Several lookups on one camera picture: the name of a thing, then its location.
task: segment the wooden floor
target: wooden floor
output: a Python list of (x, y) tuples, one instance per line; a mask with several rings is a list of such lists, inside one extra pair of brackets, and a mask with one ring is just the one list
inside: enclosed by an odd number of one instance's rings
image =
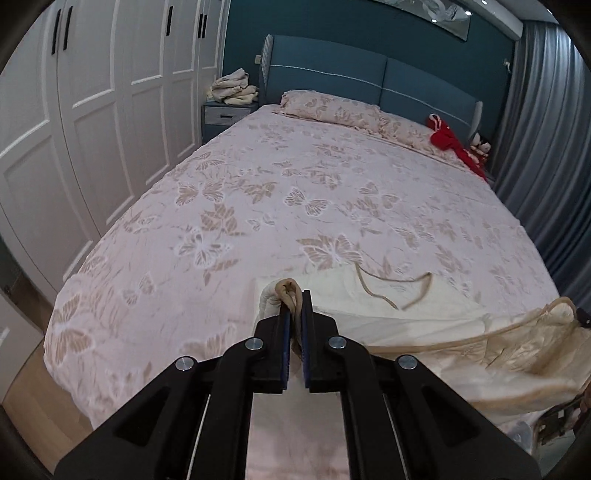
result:
[[(12, 291), (14, 303), (43, 332), (51, 305), (25, 279)], [(22, 438), (53, 473), (57, 462), (92, 432), (69, 393), (51, 378), (39, 345), (12, 383), (2, 404)]]

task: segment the blue headboard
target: blue headboard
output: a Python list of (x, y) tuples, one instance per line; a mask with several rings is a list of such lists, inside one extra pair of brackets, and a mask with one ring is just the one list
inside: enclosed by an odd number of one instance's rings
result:
[(430, 113), (443, 118), (467, 142), (482, 116), (482, 102), (450, 83), (398, 60), (388, 59), (379, 107), (423, 124)]
[(289, 90), (315, 90), (377, 105), (387, 60), (340, 43), (268, 35), (261, 58), (263, 103), (279, 103)]
[(437, 113), (468, 143), (482, 102), (434, 75), (385, 55), (312, 38), (267, 35), (259, 70), (259, 104), (280, 103), (289, 90), (315, 90), (379, 105), (425, 124)]

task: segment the nightstand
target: nightstand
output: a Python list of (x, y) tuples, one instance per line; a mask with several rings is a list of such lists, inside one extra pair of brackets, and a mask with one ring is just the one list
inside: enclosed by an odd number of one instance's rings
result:
[(215, 101), (206, 102), (202, 109), (203, 143), (209, 142), (233, 124), (258, 109), (258, 102), (249, 105), (226, 105)]

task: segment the bedspread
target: bedspread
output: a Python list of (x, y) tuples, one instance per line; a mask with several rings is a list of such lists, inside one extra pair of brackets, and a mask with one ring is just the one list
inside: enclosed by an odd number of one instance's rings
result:
[(212, 358), (249, 336), (258, 277), (347, 262), (388, 278), (431, 271), (499, 314), (558, 296), (479, 177), (276, 108), (169, 172), (59, 293), (46, 366), (94, 427), (179, 356)]

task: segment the curtain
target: curtain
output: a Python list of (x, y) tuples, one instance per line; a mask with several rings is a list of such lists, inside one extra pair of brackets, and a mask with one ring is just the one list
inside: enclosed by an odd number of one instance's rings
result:
[(560, 294), (591, 312), (591, 73), (558, 25), (525, 22), (490, 170)]

